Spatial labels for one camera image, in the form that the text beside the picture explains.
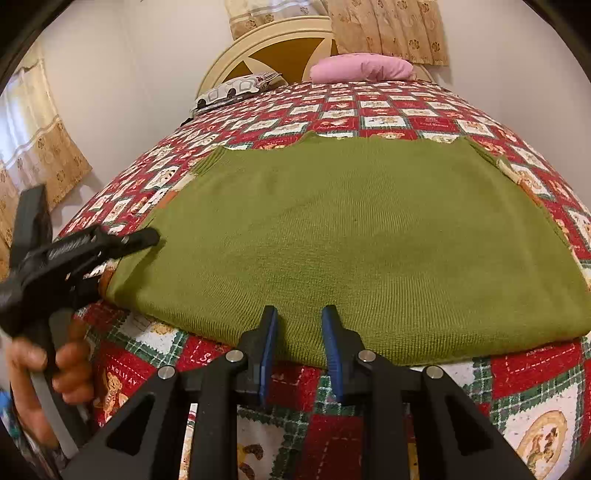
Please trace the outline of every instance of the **sheer curtain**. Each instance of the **sheer curtain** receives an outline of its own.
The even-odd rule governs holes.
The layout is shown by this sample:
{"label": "sheer curtain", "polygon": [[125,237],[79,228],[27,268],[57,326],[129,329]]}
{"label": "sheer curtain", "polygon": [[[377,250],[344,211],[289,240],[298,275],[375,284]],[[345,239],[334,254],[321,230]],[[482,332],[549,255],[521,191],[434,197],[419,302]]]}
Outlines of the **sheer curtain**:
{"label": "sheer curtain", "polygon": [[0,277],[8,271],[20,192],[45,183],[52,209],[90,170],[57,113],[34,46],[0,96]]}
{"label": "sheer curtain", "polygon": [[436,0],[327,0],[339,53],[371,52],[449,65]]}
{"label": "sheer curtain", "polygon": [[326,0],[225,0],[234,40],[282,18],[328,15]]}

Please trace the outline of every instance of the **green sweater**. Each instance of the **green sweater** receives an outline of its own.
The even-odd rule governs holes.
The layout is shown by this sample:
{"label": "green sweater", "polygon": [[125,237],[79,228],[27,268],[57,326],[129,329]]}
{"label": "green sweater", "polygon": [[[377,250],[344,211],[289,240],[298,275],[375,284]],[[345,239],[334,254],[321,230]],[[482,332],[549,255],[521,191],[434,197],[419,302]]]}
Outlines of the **green sweater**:
{"label": "green sweater", "polygon": [[120,262],[107,295],[117,305],[235,345],[273,304],[279,356],[317,366],[327,304],[398,364],[591,329],[566,240],[465,138],[312,134],[272,151],[219,147],[194,172],[145,222],[160,246]]}

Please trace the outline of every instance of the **patterned pillow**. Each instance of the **patterned pillow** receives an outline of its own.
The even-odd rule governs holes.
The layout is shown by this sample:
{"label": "patterned pillow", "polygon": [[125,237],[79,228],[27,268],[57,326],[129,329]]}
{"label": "patterned pillow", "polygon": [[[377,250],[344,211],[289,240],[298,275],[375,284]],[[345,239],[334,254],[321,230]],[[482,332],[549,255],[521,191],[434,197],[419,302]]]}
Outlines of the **patterned pillow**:
{"label": "patterned pillow", "polygon": [[280,76],[280,73],[264,72],[228,80],[197,97],[191,110],[191,118],[209,112],[214,108],[241,102],[259,92],[264,92],[269,89],[271,82]]}

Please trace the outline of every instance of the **finger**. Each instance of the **finger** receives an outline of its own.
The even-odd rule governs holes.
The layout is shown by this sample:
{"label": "finger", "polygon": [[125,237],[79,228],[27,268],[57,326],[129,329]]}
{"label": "finger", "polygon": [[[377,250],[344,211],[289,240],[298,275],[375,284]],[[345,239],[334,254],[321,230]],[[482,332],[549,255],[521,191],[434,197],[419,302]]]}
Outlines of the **finger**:
{"label": "finger", "polygon": [[79,363],[86,362],[90,355],[90,345],[84,340],[70,342],[56,353],[56,365],[60,370],[68,370]]}
{"label": "finger", "polygon": [[88,324],[84,322],[80,317],[74,315],[72,321],[68,325],[68,339],[69,341],[75,342],[77,340],[83,340],[88,331]]}
{"label": "finger", "polygon": [[16,338],[6,351],[8,375],[15,404],[24,409],[39,408],[29,371],[42,371],[47,365],[45,351],[29,340]]}
{"label": "finger", "polygon": [[71,392],[64,393],[64,402],[70,405],[90,402],[95,396],[95,389],[91,383],[85,383]]}
{"label": "finger", "polygon": [[53,377],[53,388],[59,393],[69,393],[87,382],[92,376],[90,363],[84,362]]}
{"label": "finger", "polygon": [[39,409],[27,413],[27,418],[21,418],[21,424],[25,430],[33,436],[41,445],[55,449],[59,443],[56,434],[45,418],[45,413]]}

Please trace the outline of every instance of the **red and white patchwork quilt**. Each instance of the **red and white patchwork quilt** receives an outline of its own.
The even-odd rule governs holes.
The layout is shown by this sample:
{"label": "red and white patchwork quilt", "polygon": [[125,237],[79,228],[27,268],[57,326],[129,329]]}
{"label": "red and white patchwork quilt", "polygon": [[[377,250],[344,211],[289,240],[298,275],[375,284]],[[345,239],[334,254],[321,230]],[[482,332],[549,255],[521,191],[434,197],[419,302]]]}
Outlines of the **red and white patchwork quilt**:
{"label": "red and white patchwork quilt", "polygon": [[[110,233],[132,232],[188,170],[218,145],[236,150],[281,148],[307,131],[329,137],[377,134],[439,142],[470,135],[508,159],[568,237],[591,282],[591,212],[569,185],[510,129],[454,93],[426,82],[302,83],[208,112],[137,159],[62,233],[93,223],[102,223]],[[94,418],[99,425],[157,368],[202,367],[229,349],[105,302],[79,315],[91,325],[97,393]],[[558,479],[591,434],[591,335],[443,368],[538,479]],[[279,364],[272,375],[270,397],[266,410],[238,410],[241,479],[361,478],[360,412],[335,402],[324,371]],[[193,412],[189,433],[194,422]]]}

